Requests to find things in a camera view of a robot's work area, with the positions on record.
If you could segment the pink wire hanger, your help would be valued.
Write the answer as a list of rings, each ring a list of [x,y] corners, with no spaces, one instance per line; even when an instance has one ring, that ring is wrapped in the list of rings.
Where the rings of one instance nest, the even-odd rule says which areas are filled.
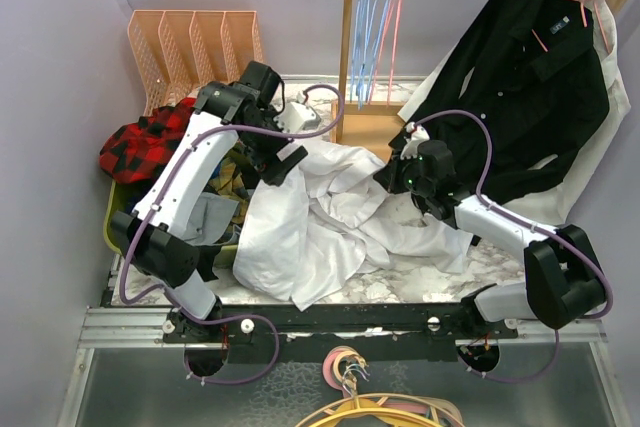
[[[399,36],[399,25],[401,21],[402,8],[403,8],[404,0],[395,0],[393,13],[395,14],[393,21],[393,37],[392,37],[392,48],[391,48],[391,60],[390,60],[390,72],[389,72],[389,80],[387,85],[387,99],[386,104],[388,106],[391,105],[391,94],[392,94],[392,85],[395,75],[395,67],[396,67],[396,55],[397,55],[397,45],[398,45],[398,36]]]

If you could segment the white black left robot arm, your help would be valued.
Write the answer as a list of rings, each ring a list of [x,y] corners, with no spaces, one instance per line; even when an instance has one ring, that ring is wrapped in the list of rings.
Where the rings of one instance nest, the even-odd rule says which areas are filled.
[[[303,147],[283,152],[292,136],[278,125],[271,104],[282,83],[271,67],[252,61],[238,80],[201,88],[186,132],[154,186],[131,212],[111,219],[125,264],[157,279],[188,314],[186,329],[202,342],[220,332],[219,299],[197,269],[200,253],[184,238],[187,223],[215,167],[237,143],[270,186],[281,185],[306,157]]]

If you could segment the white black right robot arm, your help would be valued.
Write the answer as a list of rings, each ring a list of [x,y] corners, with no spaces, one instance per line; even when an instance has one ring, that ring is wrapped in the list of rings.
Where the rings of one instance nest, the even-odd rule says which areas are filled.
[[[476,195],[458,181],[442,141],[421,141],[409,152],[404,157],[393,150],[375,180],[391,194],[410,194],[421,212],[490,242],[524,267],[523,282],[467,296],[471,306],[459,314],[467,336],[481,338],[506,319],[538,320],[559,330],[606,303],[602,270],[582,229],[537,225]]]

